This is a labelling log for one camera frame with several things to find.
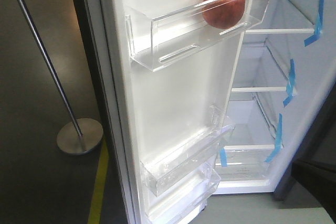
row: refrigerator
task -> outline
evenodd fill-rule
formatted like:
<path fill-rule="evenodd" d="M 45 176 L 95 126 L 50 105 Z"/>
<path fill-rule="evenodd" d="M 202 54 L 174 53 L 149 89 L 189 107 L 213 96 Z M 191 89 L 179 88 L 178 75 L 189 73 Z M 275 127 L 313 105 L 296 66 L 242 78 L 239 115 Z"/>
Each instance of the refrigerator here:
<path fill-rule="evenodd" d="M 336 0 L 232 1 L 74 0 L 128 223 L 274 192 L 334 85 Z"/>

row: refrigerator door frame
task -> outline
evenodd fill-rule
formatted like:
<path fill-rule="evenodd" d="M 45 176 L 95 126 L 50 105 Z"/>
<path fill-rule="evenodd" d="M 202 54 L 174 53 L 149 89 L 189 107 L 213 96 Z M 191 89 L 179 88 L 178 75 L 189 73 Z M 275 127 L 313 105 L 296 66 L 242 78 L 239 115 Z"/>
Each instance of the refrigerator door frame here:
<path fill-rule="evenodd" d="M 117 28 L 115 24 L 106 26 L 104 23 L 101 0 L 73 2 L 109 151 L 109 169 L 118 172 L 119 175 L 116 180 L 120 187 L 116 190 L 120 191 L 123 202 L 114 202 L 118 209 L 113 216 L 119 221 L 122 220 L 122 223 L 140 223 L 140 206 L 138 200 L 134 199 L 138 190 L 129 140 L 130 132 L 127 127 L 129 117 L 125 106 L 121 62 L 117 56 Z M 107 33 L 113 37 L 110 41 Z"/>

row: stand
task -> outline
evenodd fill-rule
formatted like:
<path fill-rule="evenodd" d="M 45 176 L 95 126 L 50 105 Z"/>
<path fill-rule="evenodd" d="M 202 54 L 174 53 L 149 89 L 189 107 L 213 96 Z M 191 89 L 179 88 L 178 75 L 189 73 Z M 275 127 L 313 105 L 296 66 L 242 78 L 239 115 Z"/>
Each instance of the stand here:
<path fill-rule="evenodd" d="M 70 123 L 66 124 L 57 135 L 57 145 L 65 153 L 70 155 L 81 155 L 93 150 L 101 141 L 103 136 L 103 129 L 99 122 L 94 119 L 83 118 L 76 120 L 75 115 L 68 102 L 63 87 L 59 81 L 57 73 L 51 62 L 50 57 L 45 49 L 43 41 L 36 29 L 34 21 L 29 13 L 24 0 L 17 0 L 19 6 L 26 18 L 31 32 L 36 40 L 37 46 L 42 53 L 45 63 L 51 73 L 51 76 L 56 84 L 56 87 L 63 99 L 68 113 L 71 117 Z"/>

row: round metal base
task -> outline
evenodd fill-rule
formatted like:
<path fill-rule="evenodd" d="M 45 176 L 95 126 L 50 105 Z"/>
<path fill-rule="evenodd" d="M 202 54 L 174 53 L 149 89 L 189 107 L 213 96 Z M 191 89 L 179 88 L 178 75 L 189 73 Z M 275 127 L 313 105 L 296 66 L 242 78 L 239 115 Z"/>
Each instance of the round metal base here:
<path fill-rule="evenodd" d="M 103 137 L 99 122 L 90 118 L 77 120 L 83 136 L 79 137 L 72 122 L 67 123 L 57 134 L 57 145 L 61 151 L 70 155 L 82 155 L 93 150 Z"/>

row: metal pole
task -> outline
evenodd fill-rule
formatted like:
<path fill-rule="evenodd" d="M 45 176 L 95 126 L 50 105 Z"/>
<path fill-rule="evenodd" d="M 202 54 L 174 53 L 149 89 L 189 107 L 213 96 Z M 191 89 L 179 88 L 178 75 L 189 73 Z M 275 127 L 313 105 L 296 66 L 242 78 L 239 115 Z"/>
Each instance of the metal pole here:
<path fill-rule="evenodd" d="M 69 112 L 69 115 L 71 117 L 73 126 L 75 127 L 76 132 L 77 132 L 79 138 L 82 138 L 82 136 L 83 136 L 82 131 L 80 130 L 78 122 L 77 122 L 77 120 L 75 118 L 75 115 L 74 115 L 72 109 L 71 109 L 71 106 L 70 106 L 70 104 L 68 102 L 68 99 L 67 99 L 67 97 L 65 95 L 65 92 L 63 90 L 63 87 L 62 87 L 62 85 L 61 85 L 61 83 L 60 83 L 60 81 L 58 79 L 58 76 L 57 76 L 56 71 L 55 71 L 55 69 L 53 67 L 53 64 L 52 64 L 52 62 L 51 62 L 51 60 L 50 60 L 50 58 L 48 56 L 47 50 L 45 49 L 45 46 L 44 46 L 44 44 L 43 44 L 43 42 L 41 40 L 41 37 L 40 37 L 40 35 L 39 35 L 39 33 L 38 33 L 37 29 L 36 29 L 36 26 L 35 26 L 35 24 L 33 22 L 32 17 L 31 17 L 31 15 L 29 13 L 29 10 L 28 10 L 28 8 L 26 6 L 26 3 L 25 3 L 24 0 L 17 0 L 17 1 L 19 3 L 19 6 L 20 6 L 20 8 L 21 8 L 21 10 L 22 10 L 22 12 L 23 12 L 23 14 L 24 14 L 27 22 L 28 22 L 28 25 L 30 27 L 31 32 L 33 33 L 33 36 L 34 36 L 34 38 L 36 40 L 38 48 L 40 49 L 40 51 L 41 51 L 41 53 L 43 55 L 44 61 L 47 64 L 47 67 L 48 67 L 48 69 L 49 69 L 49 71 L 51 73 L 51 76 L 53 77 L 53 80 L 54 80 L 54 82 L 56 84 L 56 87 L 57 87 L 57 89 L 58 89 L 58 91 L 59 91 L 59 93 L 60 93 L 60 95 L 61 95 L 61 97 L 62 97 L 62 99 L 64 101 L 64 104 L 65 104 L 65 106 L 66 106 L 66 108 L 67 108 L 67 110 Z"/>

